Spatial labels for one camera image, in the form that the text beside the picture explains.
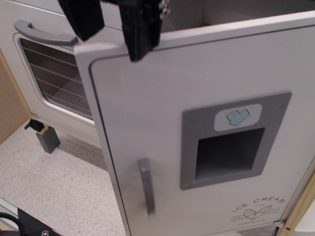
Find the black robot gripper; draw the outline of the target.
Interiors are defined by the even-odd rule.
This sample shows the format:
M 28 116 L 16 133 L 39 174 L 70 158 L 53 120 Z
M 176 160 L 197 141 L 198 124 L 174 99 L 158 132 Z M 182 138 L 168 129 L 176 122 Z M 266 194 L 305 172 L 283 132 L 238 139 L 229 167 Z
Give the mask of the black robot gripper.
M 131 61 L 141 60 L 159 44 L 162 19 L 170 14 L 169 0 L 58 0 L 58 3 L 83 41 L 105 27 L 100 4 L 118 5 Z

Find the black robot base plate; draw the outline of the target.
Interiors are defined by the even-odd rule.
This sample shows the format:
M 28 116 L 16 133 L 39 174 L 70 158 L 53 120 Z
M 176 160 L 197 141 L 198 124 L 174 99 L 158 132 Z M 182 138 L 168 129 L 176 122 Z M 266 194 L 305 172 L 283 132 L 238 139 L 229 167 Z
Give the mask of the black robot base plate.
M 60 236 L 60 234 L 54 229 L 37 220 L 20 208 L 18 208 L 18 219 L 23 224 L 27 236 Z

